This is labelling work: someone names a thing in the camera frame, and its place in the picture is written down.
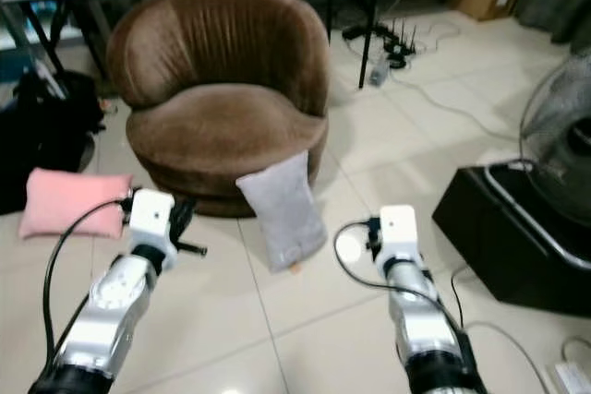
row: electric fan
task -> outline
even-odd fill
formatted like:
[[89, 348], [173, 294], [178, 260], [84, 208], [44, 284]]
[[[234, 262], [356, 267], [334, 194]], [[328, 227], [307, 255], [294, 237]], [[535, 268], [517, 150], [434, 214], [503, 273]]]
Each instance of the electric fan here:
[[539, 85], [522, 118], [520, 151], [536, 191], [591, 226], [591, 52], [572, 56]]

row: pink pillow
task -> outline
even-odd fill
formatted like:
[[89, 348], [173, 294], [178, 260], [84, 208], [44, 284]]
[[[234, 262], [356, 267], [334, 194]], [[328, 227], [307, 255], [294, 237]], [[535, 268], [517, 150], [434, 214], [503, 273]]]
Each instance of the pink pillow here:
[[[125, 197], [131, 177], [131, 174], [99, 176], [35, 168], [27, 182], [27, 207], [18, 235], [25, 238], [63, 233], [89, 209]], [[118, 205], [110, 205], [89, 216], [74, 233], [118, 239], [122, 231], [123, 212]]]

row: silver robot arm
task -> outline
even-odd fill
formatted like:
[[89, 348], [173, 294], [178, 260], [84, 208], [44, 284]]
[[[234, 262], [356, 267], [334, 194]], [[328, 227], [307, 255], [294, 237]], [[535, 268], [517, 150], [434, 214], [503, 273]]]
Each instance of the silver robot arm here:
[[486, 394], [469, 339], [440, 308], [440, 297], [418, 253], [415, 211], [384, 207], [381, 238], [371, 231], [368, 247], [388, 285], [423, 294], [390, 291], [397, 349], [413, 394]]
[[192, 217], [194, 203], [140, 189], [129, 219], [131, 253], [118, 257], [95, 281], [62, 345], [50, 373], [30, 394], [107, 393], [121, 370], [133, 333], [148, 309], [163, 270], [172, 269], [178, 250], [204, 256], [204, 248], [178, 241]]

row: black backpack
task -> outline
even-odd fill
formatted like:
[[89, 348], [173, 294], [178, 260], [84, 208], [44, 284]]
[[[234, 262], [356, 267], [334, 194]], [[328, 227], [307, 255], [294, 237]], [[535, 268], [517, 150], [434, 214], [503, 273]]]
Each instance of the black backpack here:
[[33, 168], [78, 171], [88, 134], [103, 129], [94, 81], [72, 71], [55, 79], [67, 91], [65, 100], [26, 73], [0, 111], [0, 214], [24, 209]]

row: brown armchair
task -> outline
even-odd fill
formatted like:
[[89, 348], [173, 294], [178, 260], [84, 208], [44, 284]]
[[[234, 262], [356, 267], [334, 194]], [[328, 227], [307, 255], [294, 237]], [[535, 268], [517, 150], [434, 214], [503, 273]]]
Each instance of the brown armchair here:
[[235, 179], [308, 149], [313, 183], [328, 131], [328, 42], [300, 0], [148, 0], [117, 25], [111, 79], [127, 137], [161, 189], [197, 212], [253, 214]]

